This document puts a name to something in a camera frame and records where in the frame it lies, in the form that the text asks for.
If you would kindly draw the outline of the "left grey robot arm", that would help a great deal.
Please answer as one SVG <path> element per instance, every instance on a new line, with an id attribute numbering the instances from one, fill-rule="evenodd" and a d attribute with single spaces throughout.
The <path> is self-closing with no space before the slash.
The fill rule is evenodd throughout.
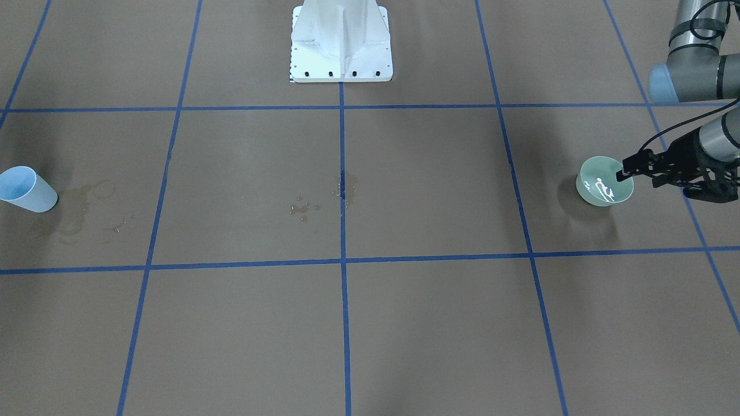
<path id="1" fill-rule="evenodd" d="M 649 74 L 649 97 L 654 103 L 727 103 L 709 111 L 708 123 L 674 140 L 664 152 L 643 144 L 622 161 L 616 181 L 646 176 L 655 188 L 679 187 L 690 199 L 738 200 L 739 58 L 720 53 L 732 14 L 738 14 L 737 1 L 679 2 L 668 57 Z"/>

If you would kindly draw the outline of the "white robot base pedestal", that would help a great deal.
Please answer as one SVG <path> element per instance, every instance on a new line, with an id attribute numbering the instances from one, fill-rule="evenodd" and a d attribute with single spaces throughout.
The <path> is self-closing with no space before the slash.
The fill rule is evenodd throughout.
<path id="1" fill-rule="evenodd" d="M 304 1 L 291 13 L 289 81 L 391 81 L 387 8 L 375 1 Z"/>

